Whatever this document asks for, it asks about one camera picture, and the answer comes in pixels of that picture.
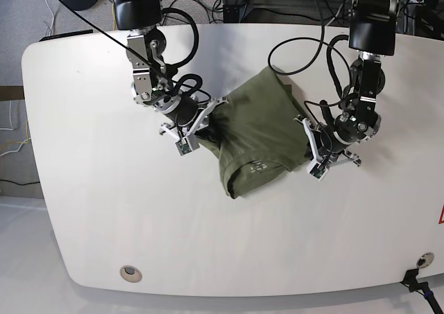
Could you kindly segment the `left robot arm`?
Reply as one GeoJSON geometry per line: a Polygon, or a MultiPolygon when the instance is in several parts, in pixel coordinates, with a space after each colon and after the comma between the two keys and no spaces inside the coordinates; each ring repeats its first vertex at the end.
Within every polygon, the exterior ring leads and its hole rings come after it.
{"type": "Polygon", "coordinates": [[[351,0],[348,35],[337,35],[328,44],[324,38],[324,16],[319,17],[321,36],[317,42],[320,47],[327,47],[327,66],[339,97],[335,105],[341,113],[332,116],[332,105],[320,101],[317,106],[324,118],[322,123],[298,118],[308,137],[312,155],[308,173],[322,177],[338,163],[340,155],[357,166],[361,164],[360,158],[352,154],[348,147],[373,138],[379,131],[382,118],[375,107],[377,95],[385,85],[381,58],[395,53],[399,10],[400,0],[351,0]],[[348,46],[359,53],[359,57],[347,67],[350,79],[347,87],[341,86],[332,61],[335,44],[341,40],[347,41],[348,46]]]}

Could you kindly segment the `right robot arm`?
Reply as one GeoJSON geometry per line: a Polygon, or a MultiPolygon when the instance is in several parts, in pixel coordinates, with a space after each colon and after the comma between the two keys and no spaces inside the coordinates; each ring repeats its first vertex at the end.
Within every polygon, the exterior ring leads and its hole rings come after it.
{"type": "Polygon", "coordinates": [[[203,79],[194,73],[174,77],[179,68],[188,64],[196,55],[199,34],[190,15],[175,8],[163,8],[161,0],[112,0],[118,30],[129,31],[126,52],[133,66],[135,102],[152,107],[170,121],[162,126],[162,134],[176,138],[179,148],[194,150],[199,140],[218,143],[222,140],[212,112],[223,103],[221,99],[207,96],[200,100],[195,94],[201,91],[203,79]],[[158,25],[167,14],[185,18],[193,33],[189,55],[173,64],[164,61],[167,39],[158,25]]]}

